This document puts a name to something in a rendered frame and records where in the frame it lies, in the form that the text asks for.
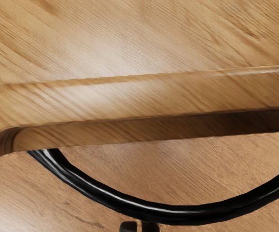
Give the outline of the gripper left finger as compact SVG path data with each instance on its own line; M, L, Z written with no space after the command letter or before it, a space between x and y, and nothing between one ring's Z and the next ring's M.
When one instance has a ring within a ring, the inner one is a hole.
M135 221L124 221L120 224L119 232L137 232L137 223Z

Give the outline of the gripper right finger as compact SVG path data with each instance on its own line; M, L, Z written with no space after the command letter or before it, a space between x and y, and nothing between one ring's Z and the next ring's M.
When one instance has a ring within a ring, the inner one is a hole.
M156 223L142 222L141 232L160 232L160 227Z

